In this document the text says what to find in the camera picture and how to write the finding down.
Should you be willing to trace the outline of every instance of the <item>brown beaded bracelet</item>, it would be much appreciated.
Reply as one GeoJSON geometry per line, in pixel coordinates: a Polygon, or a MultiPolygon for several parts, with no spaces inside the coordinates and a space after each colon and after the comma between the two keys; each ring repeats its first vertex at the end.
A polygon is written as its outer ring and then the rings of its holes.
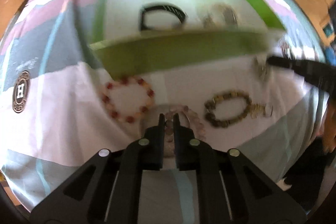
{"type": "Polygon", "coordinates": [[[260,104],[252,104],[252,100],[248,94],[243,91],[230,91],[220,95],[215,95],[212,100],[207,101],[205,104],[205,119],[214,127],[223,127],[227,128],[229,125],[235,124],[240,122],[242,119],[246,118],[247,115],[250,113],[252,118],[256,118],[258,114],[263,114],[265,117],[266,115],[266,106],[260,104]],[[234,99],[234,98],[243,98],[246,101],[246,108],[244,111],[239,114],[237,117],[228,119],[228,120],[219,120],[216,119],[215,114],[213,113],[216,109],[216,105],[221,103],[225,100],[234,99]]]}

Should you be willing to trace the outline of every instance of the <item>h logo emblem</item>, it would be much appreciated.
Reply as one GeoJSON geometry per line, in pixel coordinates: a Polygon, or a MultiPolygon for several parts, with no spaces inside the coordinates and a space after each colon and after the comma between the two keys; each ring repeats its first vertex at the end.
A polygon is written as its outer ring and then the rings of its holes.
{"type": "Polygon", "coordinates": [[[23,98],[23,91],[24,91],[25,83],[17,86],[17,99],[23,98]]]}

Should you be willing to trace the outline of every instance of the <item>bed sheet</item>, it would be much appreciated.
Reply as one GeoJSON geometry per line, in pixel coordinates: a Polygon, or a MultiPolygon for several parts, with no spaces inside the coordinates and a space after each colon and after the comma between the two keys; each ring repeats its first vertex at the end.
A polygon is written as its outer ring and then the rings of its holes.
{"type": "MultiPolygon", "coordinates": [[[[97,1],[32,0],[3,41],[0,166],[14,194],[29,211],[99,149],[121,150],[139,138],[137,124],[115,122],[100,101],[102,86],[111,79],[87,46],[97,1]],[[17,114],[11,106],[13,84],[25,69],[31,75],[31,88],[26,109],[17,114]]],[[[284,0],[265,1],[286,27],[284,39],[295,55],[312,59],[317,55],[323,60],[314,34],[300,23],[292,8],[284,0]]],[[[268,83],[258,81],[251,65],[254,57],[245,55],[142,77],[157,91],[157,104],[169,99],[169,103],[188,105],[199,114],[203,109],[200,101],[228,88],[245,89],[253,101],[276,105],[272,118],[246,119],[225,134],[204,124],[209,132],[207,142],[214,149],[238,147],[278,181],[310,142],[321,121],[325,98],[292,73],[275,70],[268,83]],[[202,87],[201,94],[197,85],[205,74],[220,80],[202,87]],[[176,85],[181,79],[185,85],[176,85]]],[[[166,160],[165,166],[171,164],[166,160]]],[[[192,172],[146,172],[140,223],[156,223],[159,215],[174,215],[174,223],[198,223],[195,185],[192,172]],[[176,202],[167,205],[167,200],[176,202]],[[145,212],[152,207],[157,214],[149,220],[145,212]]]]}

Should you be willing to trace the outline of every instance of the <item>person's hand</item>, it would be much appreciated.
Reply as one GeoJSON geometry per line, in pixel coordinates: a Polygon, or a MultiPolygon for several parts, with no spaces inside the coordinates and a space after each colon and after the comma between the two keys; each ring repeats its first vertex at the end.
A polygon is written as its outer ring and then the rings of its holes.
{"type": "Polygon", "coordinates": [[[332,153],[336,148],[336,102],[329,100],[322,137],[324,152],[332,153]]]}

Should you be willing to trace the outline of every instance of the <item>white fabric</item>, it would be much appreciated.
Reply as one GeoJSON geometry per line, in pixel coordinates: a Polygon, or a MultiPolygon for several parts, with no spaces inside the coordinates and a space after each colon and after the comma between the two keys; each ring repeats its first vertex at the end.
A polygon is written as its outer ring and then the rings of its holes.
{"type": "MultiPolygon", "coordinates": [[[[310,88],[302,78],[281,70],[274,71],[265,84],[256,78],[253,60],[254,56],[244,56],[149,73],[143,78],[156,92],[156,104],[188,105],[199,114],[205,125],[206,142],[214,149],[227,151],[275,124],[310,88]],[[204,102],[229,89],[248,92],[253,103],[272,105],[273,116],[258,119],[248,116],[227,129],[212,128],[203,118],[204,102]]],[[[105,70],[92,70],[85,63],[32,79],[26,109],[20,113],[19,124],[18,114],[11,109],[13,88],[9,88],[0,96],[0,124],[6,132],[0,151],[10,149],[61,165],[80,166],[102,148],[124,149],[140,137],[139,121],[132,125],[119,124],[107,115],[98,91],[99,85],[108,80],[110,77],[105,70]],[[43,93],[38,96],[41,83],[43,93]]],[[[132,112],[139,106],[134,94],[119,95],[113,99],[119,108],[123,107],[123,112],[132,112]]],[[[230,117],[244,107],[239,99],[232,100],[221,104],[216,114],[230,117]]]]}

